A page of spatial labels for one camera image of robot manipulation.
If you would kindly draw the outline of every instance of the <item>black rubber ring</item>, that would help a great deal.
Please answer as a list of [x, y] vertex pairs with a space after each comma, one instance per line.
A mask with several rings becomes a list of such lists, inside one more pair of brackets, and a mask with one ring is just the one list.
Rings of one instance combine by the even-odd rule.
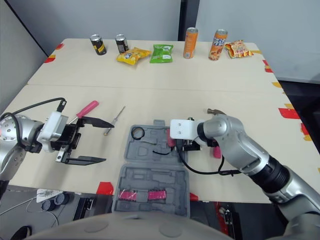
[[[134, 134], [135, 134], [135, 132], [136, 132], [137, 130], [141, 130], [141, 131], [142, 131], [142, 136], [141, 136], [141, 137], [135, 137], [135, 136], [134, 136]], [[132, 128], [132, 130], [131, 130], [131, 137], [132, 137], [134, 140], [140, 140], [140, 139], [142, 139], [144, 136], [145, 136], [145, 130], [144, 130], [142, 127], [137, 126], [137, 127]]]

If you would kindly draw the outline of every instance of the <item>table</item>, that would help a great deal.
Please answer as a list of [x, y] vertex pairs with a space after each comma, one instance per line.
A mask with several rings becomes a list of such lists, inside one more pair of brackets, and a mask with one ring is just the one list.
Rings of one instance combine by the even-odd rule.
[[[115, 59], [119, 54], [115, 40], [103, 40], [107, 53], [98, 56], [89, 39], [65, 39], [55, 50], [54, 61], [44, 63], [28, 84], [50, 86], [94, 86], [134, 89], [176, 89], [193, 91], [241, 91], [278, 93], [272, 73], [265, 72], [264, 56], [231, 59], [226, 50], [219, 61], [208, 60], [211, 42], [197, 42], [195, 55], [183, 58], [184, 41], [129, 40], [129, 47], [153, 50], [153, 44], [172, 44], [173, 63], [150, 64], [140, 59], [134, 66]], [[246, 43], [250, 50], [259, 50]]]
[[[207, 108], [220, 109], [239, 118], [247, 134], [261, 144], [274, 158], [289, 166], [307, 183], [320, 192], [320, 156], [311, 141], [305, 141], [299, 119], [283, 118], [278, 108], [290, 103], [281, 88], [270, 92], [212, 91], [185, 89], [150, 89], [133, 87], [62, 86], [29, 84], [15, 97], [7, 111], [54, 97], [64, 97], [67, 105], [63, 114], [73, 118], [91, 100], [100, 105], [90, 117], [111, 121], [126, 106], [115, 129], [104, 136], [103, 129], [86, 126], [73, 156], [106, 158], [89, 166], [65, 165], [55, 162], [56, 153], [28, 153], [10, 182], [13, 185], [95, 193], [100, 182], [115, 187], [132, 125], [152, 125], [154, 119], [207, 120]], [[57, 104], [30, 109], [24, 114], [34, 120], [45, 121]], [[216, 171], [220, 161], [210, 156], [210, 149], [189, 153], [189, 164], [200, 171]], [[226, 162], [224, 169], [231, 166]], [[268, 203], [269, 200], [250, 178], [243, 174], [231, 176], [198, 175], [189, 173], [190, 192], [203, 201]]]

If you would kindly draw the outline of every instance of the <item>pink handle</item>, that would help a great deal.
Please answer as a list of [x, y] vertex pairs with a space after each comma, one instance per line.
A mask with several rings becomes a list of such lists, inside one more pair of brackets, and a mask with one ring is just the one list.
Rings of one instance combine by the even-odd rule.
[[172, 148], [176, 145], [176, 140], [174, 140], [170, 137], [170, 128], [168, 128], [166, 131], [166, 140], [167, 140], [167, 144], [170, 148]]
[[220, 159], [221, 158], [221, 150], [220, 150], [219, 146], [216, 146], [216, 147], [213, 148], [213, 156], [216, 159]]
[[92, 109], [94, 109], [96, 106], [98, 106], [99, 103], [94, 100], [90, 102], [84, 109], [82, 109], [80, 112], [76, 114], [78, 118], [82, 118], [83, 116], [87, 115], [89, 112], [91, 112]]

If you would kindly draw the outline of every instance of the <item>orange soda can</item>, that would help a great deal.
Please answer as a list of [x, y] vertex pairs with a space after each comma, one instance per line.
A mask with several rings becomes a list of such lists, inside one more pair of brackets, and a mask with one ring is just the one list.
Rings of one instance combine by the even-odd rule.
[[222, 49], [224, 48], [226, 39], [228, 36], [228, 31], [223, 29], [218, 29], [213, 37], [212, 46], [209, 52], [209, 59], [216, 61], [220, 58]]
[[194, 51], [196, 48], [196, 42], [198, 37], [198, 29], [195, 27], [189, 27], [185, 32], [183, 57], [185, 59], [191, 59], [194, 57]]

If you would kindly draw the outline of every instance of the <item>green snack bag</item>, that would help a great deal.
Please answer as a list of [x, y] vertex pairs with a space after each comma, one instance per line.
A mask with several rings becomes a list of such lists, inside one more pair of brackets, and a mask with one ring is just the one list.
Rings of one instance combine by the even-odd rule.
[[171, 56], [171, 52], [173, 48], [174, 48], [173, 45], [154, 44], [153, 54], [152, 54], [150, 63], [151, 64], [171, 63], [173, 61]]

